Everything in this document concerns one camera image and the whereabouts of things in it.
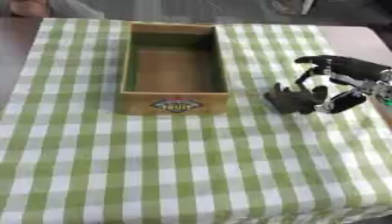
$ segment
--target person's hand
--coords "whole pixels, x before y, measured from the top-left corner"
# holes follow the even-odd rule
[[[21,17],[50,17],[50,7],[47,0],[10,0],[10,10],[13,14]]]
[[[303,85],[299,85],[300,91],[291,91],[288,87],[281,89],[280,83],[264,95],[281,114],[299,112],[303,115],[315,111],[314,106],[322,104],[327,97],[325,86],[315,87],[309,91]]]
[[[381,72],[389,69],[388,66],[361,59],[332,55],[305,56],[295,62],[316,65],[312,69],[313,74],[325,74],[326,70],[330,69],[333,73],[346,75],[357,81],[383,81],[385,77]]]

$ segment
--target wooden crate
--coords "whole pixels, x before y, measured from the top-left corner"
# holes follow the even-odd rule
[[[127,115],[226,111],[228,88],[215,27],[131,23],[121,110]]]

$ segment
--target floor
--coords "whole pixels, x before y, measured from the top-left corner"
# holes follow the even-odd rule
[[[180,23],[273,23],[369,26],[392,49],[392,14],[376,0],[317,0],[306,16],[274,12],[268,0],[81,0],[107,18]],[[392,217],[357,224],[387,224]]]

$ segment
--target gray table surface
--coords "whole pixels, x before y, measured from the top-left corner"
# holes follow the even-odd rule
[[[0,109],[6,105],[18,80],[39,24],[39,19],[0,18]],[[392,66],[392,52],[368,28],[319,28],[337,54]],[[374,105],[392,127],[392,113],[377,102]]]

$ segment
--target black object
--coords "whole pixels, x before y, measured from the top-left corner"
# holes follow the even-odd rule
[[[362,104],[366,101],[366,99],[367,97],[363,94],[349,94],[349,92],[337,94],[331,99],[331,102],[333,102],[333,108],[329,111],[329,113],[338,114]]]
[[[310,76],[325,75],[330,70],[335,74],[343,74],[357,81],[381,81],[383,79],[381,72],[389,69],[388,66],[375,64],[361,59],[347,58],[341,56],[319,55],[302,57],[295,60],[296,63],[312,63],[316,65],[304,73],[297,81],[303,82]],[[335,84],[346,85],[340,80],[330,78]]]
[[[308,115],[315,111],[314,106],[322,104],[328,95],[325,86],[315,87],[312,91],[302,84],[298,86],[299,91],[291,91],[288,87],[281,90],[280,83],[277,83],[264,97],[281,114],[299,112]]]

